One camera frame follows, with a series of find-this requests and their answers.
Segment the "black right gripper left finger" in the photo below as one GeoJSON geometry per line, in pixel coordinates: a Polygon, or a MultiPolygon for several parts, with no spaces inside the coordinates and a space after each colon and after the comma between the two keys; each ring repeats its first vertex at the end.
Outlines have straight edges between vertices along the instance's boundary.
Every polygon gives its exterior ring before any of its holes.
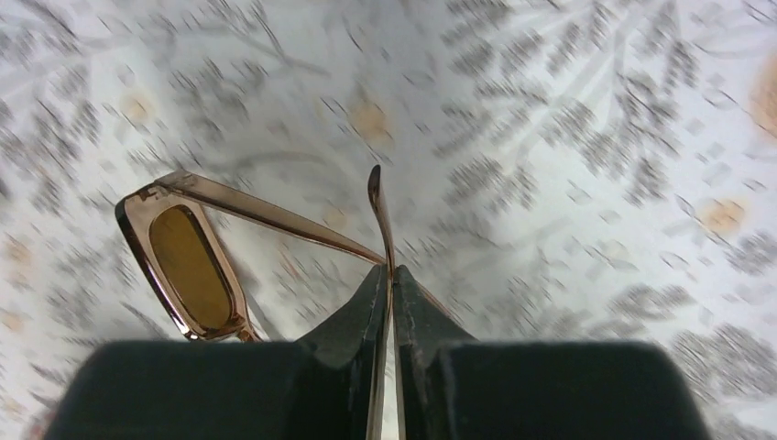
{"type": "Polygon", "coordinates": [[[48,439],[378,439],[388,271],[301,338],[120,341],[77,371],[48,439]]]}

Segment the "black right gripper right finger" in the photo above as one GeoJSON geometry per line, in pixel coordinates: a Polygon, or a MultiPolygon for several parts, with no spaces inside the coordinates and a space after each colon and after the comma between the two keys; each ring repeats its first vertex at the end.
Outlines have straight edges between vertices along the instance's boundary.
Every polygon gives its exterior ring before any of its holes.
{"type": "Polygon", "coordinates": [[[707,439],[670,358],[637,341],[480,341],[393,280],[403,439],[707,439]]]}

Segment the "brown tinted sunglasses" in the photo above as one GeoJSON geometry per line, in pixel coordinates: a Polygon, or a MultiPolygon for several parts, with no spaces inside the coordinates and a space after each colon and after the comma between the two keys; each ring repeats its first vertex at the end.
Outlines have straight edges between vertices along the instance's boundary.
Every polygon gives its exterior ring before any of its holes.
{"type": "Polygon", "coordinates": [[[385,251],[378,254],[332,229],[203,176],[177,171],[122,199],[115,215],[139,267],[179,331],[192,342],[280,341],[258,332],[248,315],[247,297],[229,257],[205,215],[206,208],[240,217],[282,234],[349,254],[388,271],[385,322],[393,343],[393,239],[381,169],[367,181],[367,195],[385,251]]]}

